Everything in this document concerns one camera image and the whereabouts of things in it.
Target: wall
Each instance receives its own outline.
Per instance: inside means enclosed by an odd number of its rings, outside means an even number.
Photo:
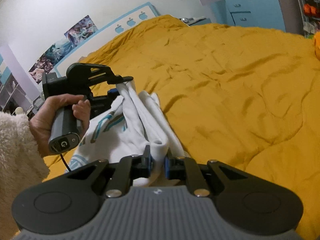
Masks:
[[[297,0],[279,0],[285,29],[289,33],[303,34],[303,22]]]
[[[101,28],[148,1],[162,15],[205,16],[199,0],[4,0],[0,5],[0,40],[9,44],[20,65],[28,71],[65,31],[87,14]]]
[[[35,86],[36,83],[34,82],[31,75],[23,71],[21,65],[15,58],[9,46],[6,44],[2,45],[0,47],[0,54],[2,55],[4,62],[6,62],[6,64],[8,65],[6,71],[9,71],[9,73],[7,73],[7,75],[9,76],[12,73],[12,75],[14,76],[20,87],[23,89],[23,91],[30,98],[30,100],[35,100],[40,95],[39,90]]]

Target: hand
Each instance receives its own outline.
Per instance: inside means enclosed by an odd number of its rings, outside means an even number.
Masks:
[[[38,144],[38,150],[41,157],[53,155],[49,150],[48,141],[51,134],[53,119],[59,108],[73,105],[73,115],[81,120],[83,124],[81,136],[85,134],[89,128],[91,106],[89,100],[82,101],[83,98],[83,95],[75,96],[69,94],[48,97],[38,113],[30,120],[30,131]]]

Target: white wall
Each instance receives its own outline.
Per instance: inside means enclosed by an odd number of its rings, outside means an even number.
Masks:
[[[99,29],[148,1],[161,15],[206,16],[199,0],[3,0],[0,42],[9,44],[18,62],[28,71],[84,16],[89,15]]]

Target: bed headboard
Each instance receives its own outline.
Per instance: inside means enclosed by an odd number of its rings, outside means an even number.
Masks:
[[[67,68],[77,62],[81,57],[86,57],[89,53],[96,51],[103,45],[111,41],[120,33],[129,30],[140,22],[159,16],[150,2],[145,3],[127,13],[118,19],[110,22],[103,28],[96,31],[88,39],[74,48],[59,63],[54,66],[57,76],[65,76]]]

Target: blue cabinet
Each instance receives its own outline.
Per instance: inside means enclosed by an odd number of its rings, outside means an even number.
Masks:
[[[257,22],[252,17],[250,12],[232,13],[233,20],[236,26],[242,27],[255,27]]]
[[[210,8],[221,24],[285,31],[279,0],[223,0]]]

